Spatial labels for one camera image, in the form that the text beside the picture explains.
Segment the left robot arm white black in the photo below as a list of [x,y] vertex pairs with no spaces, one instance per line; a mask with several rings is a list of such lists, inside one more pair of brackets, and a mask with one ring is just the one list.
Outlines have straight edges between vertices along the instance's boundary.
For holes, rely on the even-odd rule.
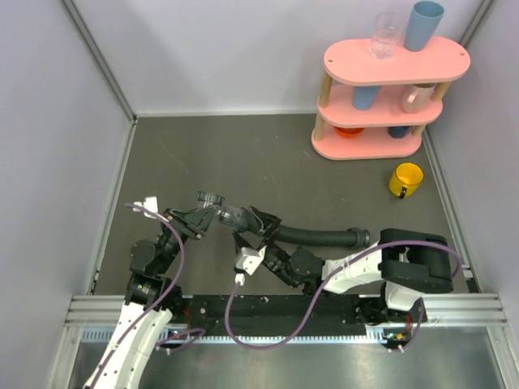
[[141,240],[131,248],[131,278],[117,325],[85,388],[137,388],[165,325],[184,310],[178,279],[186,265],[185,243],[205,235],[219,205],[163,213],[150,199],[128,203],[134,212],[161,223],[156,241]]

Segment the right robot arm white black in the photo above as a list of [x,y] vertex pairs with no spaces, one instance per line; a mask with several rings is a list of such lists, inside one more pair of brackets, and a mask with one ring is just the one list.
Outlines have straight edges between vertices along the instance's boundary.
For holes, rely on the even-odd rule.
[[382,282],[377,319],[398,320],[425,294],[453,291],[452,253],[438,235],[384,229],[375,243],[361,229],[311,232],[281,225],[254,208],[230,208],[220,217],[233,230],[235,284],[244,285],[259,267],[292,289],[344,294]]

